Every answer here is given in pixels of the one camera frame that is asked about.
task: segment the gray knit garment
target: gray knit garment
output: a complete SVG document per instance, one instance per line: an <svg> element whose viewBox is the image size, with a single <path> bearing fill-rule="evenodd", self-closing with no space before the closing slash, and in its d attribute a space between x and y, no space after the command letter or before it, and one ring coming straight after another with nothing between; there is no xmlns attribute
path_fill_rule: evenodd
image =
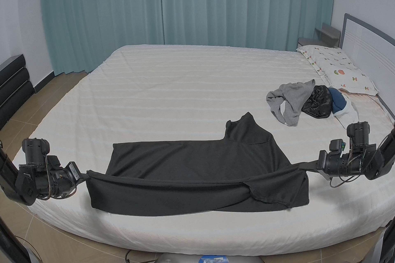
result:
<svg viewBox="0 0 395 263"><path fill-rule="evenodd" d="M275 91L270 91L266 96L266 102L270 106L273 115L288 126L296 126L303 104L313 93L316 81L297 82L282 84ZM280 105L285 102L284 113L281 113Z"/></svg>

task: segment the gray headboard frame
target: gray headboard frame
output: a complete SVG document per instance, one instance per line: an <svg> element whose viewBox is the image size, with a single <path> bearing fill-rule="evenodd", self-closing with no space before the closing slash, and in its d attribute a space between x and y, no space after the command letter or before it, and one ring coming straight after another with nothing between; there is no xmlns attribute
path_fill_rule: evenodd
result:
<svg viewBox="0 0 395 263"><path fill-rule="evenodd" d="M385 34L384 32L382 32L381 30L375 28L374 26L346 13L344 14L344 20L343 20L343 30L342 30L342 34L341 34L341 38L340 38L340 48L343 48L343 41L344 41L344 34L346 32L346 24L347 24L347 20L353 21L361 26L363 26L364 28L370 30L371 32L375 33L376 35L380 36L382 39L386 40L388 43L390 43L391 45L395 46L395 39L393 39L391 36ZM395 115L394 113L390 110L390 108L388 107L387 104L385 104L385 102L383 101L383 99L380 97L380 93L377 95L380 102L383 104L383 106L388 110L388 112L391 114L391 116L395 119Z"/></svg>

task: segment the white headboard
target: white headboard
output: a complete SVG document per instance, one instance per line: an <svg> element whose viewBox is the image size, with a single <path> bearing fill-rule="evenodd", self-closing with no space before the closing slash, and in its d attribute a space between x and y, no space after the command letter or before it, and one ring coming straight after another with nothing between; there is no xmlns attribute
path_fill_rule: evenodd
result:
<svg viewBox="0 0 395 263"><path fill-rule="evenodd" d="M395 39L346 13L340 48L374 82L380 101L395 118Z"/></svg>

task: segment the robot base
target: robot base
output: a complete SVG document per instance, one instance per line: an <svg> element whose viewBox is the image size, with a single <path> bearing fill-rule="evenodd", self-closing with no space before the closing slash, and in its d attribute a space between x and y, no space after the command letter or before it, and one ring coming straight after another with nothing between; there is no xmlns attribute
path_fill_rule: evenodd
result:
<svg viewBox="0 0 395 263"><path fill-rule="evenodd" d="M163 253L156 263L262 263L259 256L202 256Z"/></svg>

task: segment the blue label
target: blue label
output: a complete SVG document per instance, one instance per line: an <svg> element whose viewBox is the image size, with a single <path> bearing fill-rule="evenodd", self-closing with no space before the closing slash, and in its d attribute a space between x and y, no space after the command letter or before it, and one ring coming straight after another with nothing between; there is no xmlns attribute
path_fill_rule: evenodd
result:
<svg viewBox="0 0 395 263"><path fill-rule="evenodd" d="M229 263L226 256L202 256L199 263Z"/></svg>

